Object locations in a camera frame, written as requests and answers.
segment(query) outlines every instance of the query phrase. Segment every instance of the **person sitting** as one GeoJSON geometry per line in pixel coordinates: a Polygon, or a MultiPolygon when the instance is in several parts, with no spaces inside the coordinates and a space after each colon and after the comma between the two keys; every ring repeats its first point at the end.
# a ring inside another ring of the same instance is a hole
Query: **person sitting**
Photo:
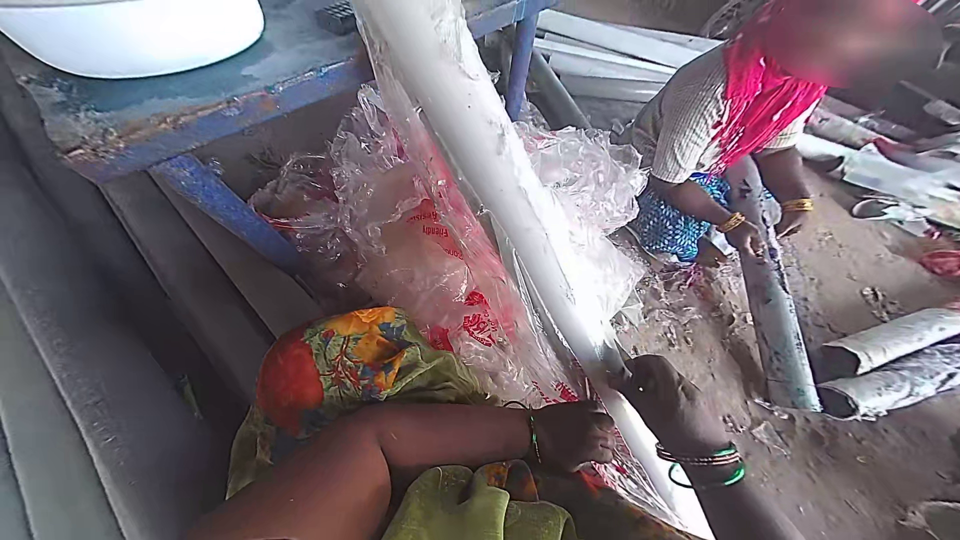
{"type": "MultiPolygon", "coordinates": [[[[665,358],[631,360],[611,384],[664,455],[684,462],[718,540],[801,538],[665,358]]],[[[288,332],[265,357],[256,405],[234,443],[234,493],[187,538],[693,538],[584,481],[582,465],[613,459],[613,419],[597,403],[531,411],[490,405],[477,389],[467,366],[430,348],[399,309],[288,332]],[[284,436],[299,444],[281,457],[284,436]],[[273,466],[239,474],[244,455],[273,466]]]]}
{"type": "Polygon", "coordinates": [[[753,157],[780,203],[777,236],[796,233],[813,202],[795,146],[828,86],[882,92],[935,66],[941,44],[932,15],[911,0],[766,4],[734,38],[681,67],[624,134],[650,167],[628,228],[648,251],[680,262],[725,260],[705,238],[713,226],[759,257],[762,224],[728,209],[726,169],[753,157]]]}

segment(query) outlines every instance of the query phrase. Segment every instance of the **gold bangle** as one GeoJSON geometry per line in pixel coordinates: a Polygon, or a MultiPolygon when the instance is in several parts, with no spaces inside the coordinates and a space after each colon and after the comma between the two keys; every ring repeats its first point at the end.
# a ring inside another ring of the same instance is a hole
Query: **gold bangle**
{"type": "Polygon", "coordinates": [[[740,212],[734,212],[727,221],[717,225],[717,231],[726,234],[730,231],[739,227],[744,221],[747,221],[747,217],[740,212]]]}
{"type": "Polygon", "coordinates": [[[813,199],[794,199],[780,204],[785,212],[809,212],[813,210],[813,199]]]}

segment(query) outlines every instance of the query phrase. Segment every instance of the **striped shirt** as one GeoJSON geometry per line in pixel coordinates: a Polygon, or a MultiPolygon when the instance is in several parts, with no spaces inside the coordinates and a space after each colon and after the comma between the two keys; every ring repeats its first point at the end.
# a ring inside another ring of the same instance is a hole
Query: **striped shirt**
{"type": "MultiPolygon", "coordinates": [[[[723,47],[716,47],[677,70],[634,120],[631,142],[650,174],[679,184],[697,171],[709,171],[720,157],[715,137],[726,113],[727,73],[723,47]]],[[[804,131],[816,103],[765,149],[789,148],[804,131]]]]}

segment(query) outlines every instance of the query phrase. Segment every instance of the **white basin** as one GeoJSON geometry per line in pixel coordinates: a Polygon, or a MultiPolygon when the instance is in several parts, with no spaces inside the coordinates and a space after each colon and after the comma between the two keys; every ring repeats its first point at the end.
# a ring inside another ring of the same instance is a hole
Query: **white basin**
{"type": "Polygon", "coordinates": [[[251,46],[263,24],[257,0],[0,1],[0,31],[17,45],[57,69],[101,79],[223,60],[251,46]]]}

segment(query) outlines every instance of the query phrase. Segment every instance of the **metal grate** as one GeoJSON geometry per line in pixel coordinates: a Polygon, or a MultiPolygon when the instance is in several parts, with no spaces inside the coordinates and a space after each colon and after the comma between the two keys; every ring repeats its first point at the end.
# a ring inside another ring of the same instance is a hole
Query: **metal grate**
{"type": "Polygon", "coordinates": [[[349,0],[341,0],[317,11],[317,23],[337,36],[357,30],[357,17],[349,0]]]}

